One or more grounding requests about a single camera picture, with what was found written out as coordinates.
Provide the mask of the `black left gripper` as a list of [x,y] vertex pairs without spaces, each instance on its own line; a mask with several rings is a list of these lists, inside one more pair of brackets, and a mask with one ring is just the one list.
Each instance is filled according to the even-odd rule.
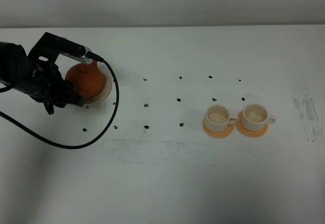
[[32,81],[36,83],[37,92],[31,97],[44,104],[49,115],[54,113],[54,106],[65,107],[67,104],[82,107],[84,98],[74,90],[72,82],[62,78],[55,64],[62,37],[44,33],[28,54],[28,58],[36,65]]

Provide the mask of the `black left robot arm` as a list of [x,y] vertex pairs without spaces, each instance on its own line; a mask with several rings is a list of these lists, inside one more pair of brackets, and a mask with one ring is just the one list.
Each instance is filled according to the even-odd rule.
[[59,55],[81,58],[85,47],[59,36],[44,33],[29,53],[21,45],[1,43],[1,92],[15,89],[42,103],[48,114],[54,107],[83,106],[84,98],[65,80],[56,65]]

